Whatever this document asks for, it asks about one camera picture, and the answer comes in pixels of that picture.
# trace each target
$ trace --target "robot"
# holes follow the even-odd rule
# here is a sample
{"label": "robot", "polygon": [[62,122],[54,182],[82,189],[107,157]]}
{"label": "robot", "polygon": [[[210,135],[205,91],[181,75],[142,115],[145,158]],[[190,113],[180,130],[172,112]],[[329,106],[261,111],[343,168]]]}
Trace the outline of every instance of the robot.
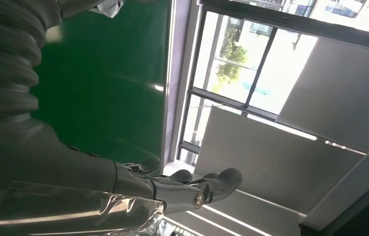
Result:
{"label": "robot", "polygon": [[120,164],[61,143],[33,119],[30,87],[45,32],[102,0],[0,0],[0,236],[133,235],[163,214],[195,210],[228,197],[236,169],[192,180],[146,175],[159,164]]}

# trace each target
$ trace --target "window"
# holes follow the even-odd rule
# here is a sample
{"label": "window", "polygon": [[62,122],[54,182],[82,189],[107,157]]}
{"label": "window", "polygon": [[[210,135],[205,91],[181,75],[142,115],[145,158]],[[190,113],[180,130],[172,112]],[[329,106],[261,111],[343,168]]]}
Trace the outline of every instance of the window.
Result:
{"label": "window", "polygon": [[197,163],[198,154],[188,151],[184,148],[180,150],[180,158],[179,160],[194,166]]}
{"label": "window", "polygon": [[346,5],[343,5],[340,0],[331,0],[330,3],[325,7],[326,11],[329,11],[340,16],[346,16],[349,18],[355,18],[358,12],[363,7],[363,4],[359,1],[345,1]]}
{"label": "window", "polygon": [[[276,118],[317,42],[317,37],[307,34],[361,46],[367,46],[368,42],[363,43],[364,41],[359,42],[352,38],[360,35],[367,37],[369,34],[352,30],[348,31],[350,35],[347,35],[341,30],[347,29],[345,27],[316,24],[316,21],[311,20],[306,20],[308,24],[299,27],[299,17],[292,18],[278,13],[277,15],[286,17],[289,22],[283,24],[270,21],[270,25],[282,25],[284,28],[279,29],[255,23],[254,19],[261,20],[252,14],[251,7],[245,11],[240,3],[217,0],[222,2],[221,5],[214,0],[201,1],[205,2],[208,8],[202,8],[205,14],[201,18],[203,32],[200,32],[202,36],[198,37],[198,54],[195,55],[192,78],[187,88],[188,96],[181,120],[179,154],[176,158],[189,165],[197,163],[213,106],[313,141],[322,141],[322,137],[276,123]],[[355,20],[366,19],[362,15],[364,8],[369,10],[369,5],[363,7],[369,3],[365,0],[349,0],[348,3],[342,0],[237,1],[350,27],[354,26]],[[228,11],[234,17],[209,12],[227,12],[221,6],[225,8],[230,5],[235,6],[235,9]],[[252,19],[253,22],[235,18],[239,15],[247,16],[247,19]],[[291,29],[291,26],[298,32],[287,30]],[[324,27],[325,32],[320,34],[315,30],[316,26]]]}
{"label": "window", "polygon": [[249,104],[279,114],[316,41],[313,36],[278,29]]}
{"label": "window", "polygon": [[194,86],[245,102],[272,27],[234,19],[207,14]]}
{"label": "window", "polygon": [[315,42],[315,37],[208,12],[193,86],[208,92],[208,97],[219,96],[188,97],[182,143],[193,148],[181,149],[179,158],[190,165],[197,162],[196,150],[202,146],[213,106],[243,115],[238,108],[247,104],[250,111],[278,114]]}
{"label": "window", "polygon": [[202,145],[203,136],[205,135],[206,125],[208,124],[212,107],[219,107],[239,115],[242,113],[241,111],[225,104],[218,104],[208,99],[192,95],[187,113],[186,127],[184,129],[184,141],[199,147]]}
{"label": "window", "polygon": [[369,31],[369,1],[366,0],[233,1]]}

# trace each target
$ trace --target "green wall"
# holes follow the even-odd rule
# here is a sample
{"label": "green wall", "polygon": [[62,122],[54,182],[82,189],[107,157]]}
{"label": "green wall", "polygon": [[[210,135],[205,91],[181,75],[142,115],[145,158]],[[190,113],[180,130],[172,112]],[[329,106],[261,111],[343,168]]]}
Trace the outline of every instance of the green wall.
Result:
{"label": "green wall", "polygon": [[160,158],[168,50],[168,0],[127,0],[110,19],[85,12],[60,25],[35,70],[32,116],[67,145],[118,162]]}

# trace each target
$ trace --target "clear plastic cover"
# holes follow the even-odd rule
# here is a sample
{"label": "clear plastic cover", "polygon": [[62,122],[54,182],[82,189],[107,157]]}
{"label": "clear plastic cover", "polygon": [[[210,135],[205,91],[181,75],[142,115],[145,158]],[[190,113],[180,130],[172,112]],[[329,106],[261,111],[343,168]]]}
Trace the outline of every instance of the clear plastic cover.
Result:
{"label": "clear plastic cover", "polygon": [[97,6],[97,9],[103,15],[114,18],[124,4],[125,0],[105,0]]}
{"label": "clear plastic cover", "polygon": [[163,202],[143,199],[139,197],[127,197],[122,194],[114,195],[114,199],[112,200],[114,203],[112,207],[110,207],[109,211],[117,211],[122,210],[125,211],[125,214],[128,215],[129,212],[137,211],[141,208],[144,210],[143,212],[147,212],[147,220],[137,227],[134,228],[120,228],[116,229],[107,235],[138,235],[143,233],[151,234],[153,230],[160,224],[164,216],[164,205]]}
{"label": "clear plastic cover", "polygon": [[152,234],[161,201],[101,191],[15,182],[0,201],[2,235]]}

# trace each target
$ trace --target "ribbed hose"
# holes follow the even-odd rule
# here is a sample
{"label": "ribbed hose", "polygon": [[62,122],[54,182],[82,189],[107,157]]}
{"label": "ribbed hose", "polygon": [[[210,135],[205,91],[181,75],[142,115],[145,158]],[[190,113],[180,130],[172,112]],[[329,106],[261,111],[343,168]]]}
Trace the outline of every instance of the ribbed hose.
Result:
{"label": "ribbed hose", "polygon": [[59,5],[56,0],[0,0],[1,186],[22,181],[114,189],[116,170],[111,161],[69,149],[49,125],[30,117],[30,111],[38,109],[30,94],[30,87],[38,84],[32,68],[41,62],[46,30],[58,25],[62,15],[98,1],[61,0]]}

